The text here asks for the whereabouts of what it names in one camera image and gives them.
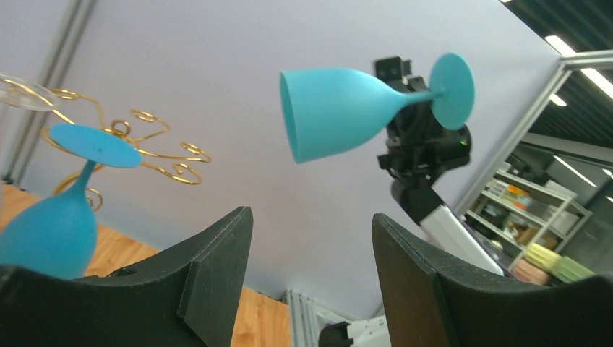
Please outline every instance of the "wine glass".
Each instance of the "wine glass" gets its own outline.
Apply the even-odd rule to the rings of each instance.
[[[73,279],[84,273],[98,239],[94,213],[85,196],[96,163],[133,168],[141,157],[127,142],[92,127],[59,124],[51,128],[50,136],[87,162],[68,190],[32,205],[0,233],[0,264]]]

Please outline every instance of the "white wall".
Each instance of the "white wall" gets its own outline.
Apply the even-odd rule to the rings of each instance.
[[[278,73],[322,66],[370,72],[375,59],[400,55],[428,76],[447,51],[468,59],[478,87],[473,161],[437,184],[455,203],[557,65],[558,54],[498,1],[99,1],[65,87],[99,98],[111,119],[143,108],[169,120],[171,133],[143,146],[149,150],[182,153],[178,142],[190,140],[213,156],[197,166],[205,180],[198,187],[146,168],[96,174],[91,186],[106,199],[99,220],[164,248],[250,205],[248,286],[272,296],[294,288],[368,316],[381,302],[372,215],[387,213],[423,234],[377,168],[382,135],[333,158],[292,161]],[[83,108],[64,110],[95,124]],[[24,187],[47,195],[81,165],[39,145]]]
[[[0,0],[0,71],[38,81],[70,0]],[[0,115],[3,114],[0,104]],[[0,176],[27,111],[11,108],[0,139]]]

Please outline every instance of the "shelf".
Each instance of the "shelf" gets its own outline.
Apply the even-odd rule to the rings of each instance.
[[[485,197],[487,197],[488,199],[496,202],[498,205],[503,206],[504,208],[506,208],[507,210],[521,216],[524,217],[525,219],[531,221],[532,223],[535,223],[538,226],[544,226],[546,223],[544,220],[540,219],[539,217],[536,217],[535,215],[532,215],[530,213],[527,213],[526,211],[520,209],[519,207],[513,206],[511,205],[510,202],[507,202],[499,197],[497,197],[496,195],[493,195],[490,192],[481,192],[481,194]]]
[[[556,207],[559,207],[562,204],[562,202],[564,202],[565,200],[569,198],[567,196],[556,193],[550,189],[547,189],[543,186],[540,186],[536,183],[532,183],[530,181],[522,179],[521,177],[512,175],[511,173],[508,173],[508,172],[498,170],[496,171],[496,174],[494,175],[494,177],[496,177],[500,181],[503,181],[508,184],[512,184],[514,186],[517,186],[529,192],[530,197],[534,198],[536,201],[543,202],[548,205],[554,205]],[[585,215],[587,212],[587,210],[583,206],[579,205],[574,199],[570,202],[568,207],[566,207],[566,210],[573,214],[582,214],[582,215]]]
[[[521,250],[524,250],[526,248],[522,244],[518,244],[516,240],[514,240],[511,237],[509,237],[507,234],[503,233],[500,229],[496,228],[496,226],[494,224],[492,224],[492,223],[488,222],[487,220],[483,219],[480,215],[477,215],[475,212],[469,210],[469,211],[466,211],[466,215],[468,215],[469,217],[471,217],[474,220],[478,221],[483,226],[485,226],[489,230],[493,231],[496,235],[502,237],[505,241],[508,241],[513,246],[515,246],[515,247],[517,247],[517,248],[519,248]]]
[[[509,265],[511,265],[511,262],[513,261],[514,257],[511,257],[510,255],[505,253],[504,250],[497,248],[492,243],[492,240],[485,237],[485,235],[481,233],[475,233],[475,237],[483,244],[483,247],[486,249],[486,252],[489,253],[490,257],[492,257],[492,259],[497,260],[505,268],[509,268]]]

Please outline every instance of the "ceiling light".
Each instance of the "ceiling light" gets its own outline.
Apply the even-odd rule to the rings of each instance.
[[[545,36],[545,41],[552,45],[552,47],[563,56],[574,56],[576,54],[574,49],[556,35]]]
[[[558,106],[566,106],[566,102],[564,102],[561,97],[555,94],[551,94],[549,96],[549,99]]]
[[[562,54],[562,56],[573,56],[576,53],[574,49],[572,49],[568,44],[566,44],[566,42],[556,35],[545,37],[545,41],[552,45],[552,47]],[[609,80],[600,72],[597,72],[595,69],[581,69],[581,72],[598,88],[602,89],[605,94],[613,99],[613,84],[609,82]]]
[[[596,185],[590,181],[587,177],[585,177],[584,175],[581,174],[581,172],[575,170],[575,168],[573,168],[572,166],[570,166],[567,162],[563,161],[560,157],[558,157],[557,155],[554,155],[555,160],[559,161],[562,165],[566,166],[567,169],[571,170],[573,172],[573,174],[579,176],[579,178],[581,178],[582,180],[584,180],[585,182],[587,182],[589,185],[593,186],[594,188],[596,188]]]
[[[600,72],[597,72],[595,69],[581,69],[581,72],[589,78],[598,88],[602,89],[602,91],[607,94],[611,99],[613,99],[613,84],[609,82]]]

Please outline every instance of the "silicone wine glass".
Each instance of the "silicone wine glass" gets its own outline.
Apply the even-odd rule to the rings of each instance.
[[[325,67],[281,72],[283,118],[297,163],[324,158],[364,144],[407,105],[432,100],[432,113],[447,129],[463,127],[475,102],[470,66],[454,53],[441,56],[429,89],[400,93],[355,69]]]
[[[84,273],[98,238],[95,217],[85,196],[95,164],[133,168],[140,164],[141,157],[125,141],[83,125],[56,125],[50,135],[87,163],[68,190],[32,205],[0,233],[0,264],[73,279]]]

